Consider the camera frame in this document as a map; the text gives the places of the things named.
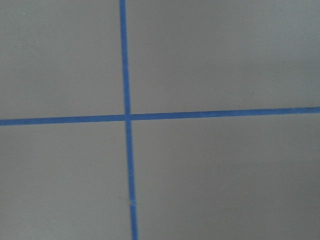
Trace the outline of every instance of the gray wall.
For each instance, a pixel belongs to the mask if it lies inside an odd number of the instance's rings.
[[[132,113],[320,106],[320,2],[127,0]],[[0,1],[0,119],[124,113],[118,0]],[[132,123],[140,240],[319,240],[320,115]],[[0,126],[0,239],[130,240],[124,122]]]

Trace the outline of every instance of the horizontal blue tape strip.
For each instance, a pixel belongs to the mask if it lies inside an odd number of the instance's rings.
[[[320,113],[320,107],[142,113],[142,114],[132,114],[131,120],[137,121],[137,120],[159,120],[159,119],[219,118],[219,117],[237,117],[237,116],[315,114],[315,113]]]
[[[296,107],[296,108],[269,108],[247,110],[223,110],[223,111],[190,111],[167,113],[141,113],[129,115],[132,121],[160,120],[160,119],[193,119],[193,118],[219,118],[239,116],[263,116],[263,115],[287,115],[287,114],[318,114],[320,106]],[[63,116],[45,118],[21,118],[2,119],[0,126],[10,125],[37,125],[37,124],[71,124],[71,123],[95,123],[95,122],[119,122],[125,121],[126,115],[99,115],[99,116]]]
[[[96,123],[124,121],[125,115],[101,115],[101,116],[63,116],[45,118],[2,119],[0,126],[12,125],[37,125],[37,124],[71,124],[71,123]]]

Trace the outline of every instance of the blue painter's tape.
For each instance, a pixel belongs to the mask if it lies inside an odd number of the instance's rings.
[[[37,125],[37,124],[72,124],[72,123],[97,123],[124,121],[125,115],[101,116],[63,116],[44,118],[2,119],[0,126]]]
[[[127,43],[127,17],[126,17],[126,0],[119,0],[120,7],[120,31],[121,31],[121,51],[122,51],[122,77],[123,77],[123,94],[124,94],[124,112],[130,114],[130,85],[129,85],[129,60],[128,60],[128,43]]]
[[[315,113],[320,113],[320,107],[142,113],[142,114],[132,114],[131,120],[137,121],[137,120],[159,120],[159,119],[219,118],[219,117],[315,114]]]
[[[131,237],[132,237],[132,240],[138,240],[139,237],[138,237],[137,205],[136,205],[136,190],[135,190],[135,166],[134,166],[132,124],[131,124],[126,0],[119,0],[119,10],[120,10],[120,32],[121,32],[121,50],[122,50],[122,77],[123,77],[124,115],[125,115],[125,133],[126,133],[128,191],[129,191],[129,199],[130,199]]]

